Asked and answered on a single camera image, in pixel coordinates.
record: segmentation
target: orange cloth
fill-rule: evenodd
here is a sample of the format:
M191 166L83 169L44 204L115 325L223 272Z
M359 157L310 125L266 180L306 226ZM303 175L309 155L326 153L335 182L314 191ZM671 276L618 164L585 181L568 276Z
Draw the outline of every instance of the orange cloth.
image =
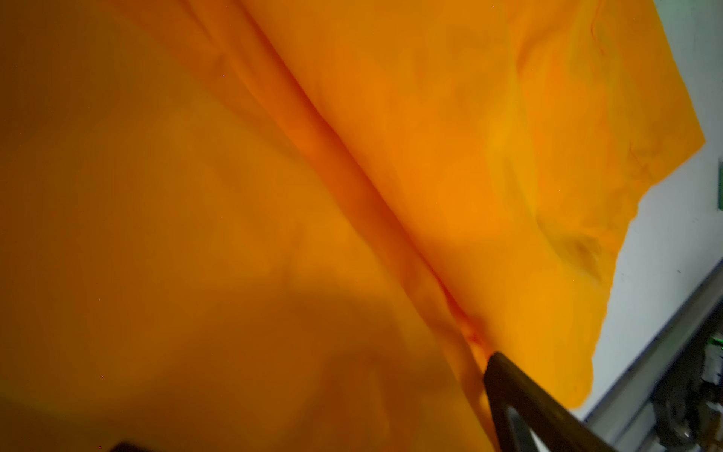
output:
M5 3L3 451L489 450L703 143L651 1Z

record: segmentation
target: white wall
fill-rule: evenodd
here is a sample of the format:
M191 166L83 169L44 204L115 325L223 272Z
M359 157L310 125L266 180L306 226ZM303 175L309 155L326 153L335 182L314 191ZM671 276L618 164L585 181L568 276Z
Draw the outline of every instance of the white wall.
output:
M642 199L617 261L585 417L723 258L723 0L656 0L707 143Z

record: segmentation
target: dark object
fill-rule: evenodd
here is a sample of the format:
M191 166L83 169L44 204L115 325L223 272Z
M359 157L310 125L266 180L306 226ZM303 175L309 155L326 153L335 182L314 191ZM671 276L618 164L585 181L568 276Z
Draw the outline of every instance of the dark object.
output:
M660 444L671 451L694 448L708 426L711 410L705 401L717 401L719 388L703 382L706 345L723 323L723 303L696 331L651 397Z
M150 452L148 449L142 449L130 443L120 443L114 447L111 452Z
M505 355L492 355L484 385L502 452L537 451L530 428L551 452L614 452Z

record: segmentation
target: orange fabric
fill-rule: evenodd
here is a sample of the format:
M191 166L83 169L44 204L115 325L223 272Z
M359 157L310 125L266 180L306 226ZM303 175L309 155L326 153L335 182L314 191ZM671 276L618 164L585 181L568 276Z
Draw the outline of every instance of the orange fabric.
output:
M650 1L7 3L2 450L489 450L703 142Z

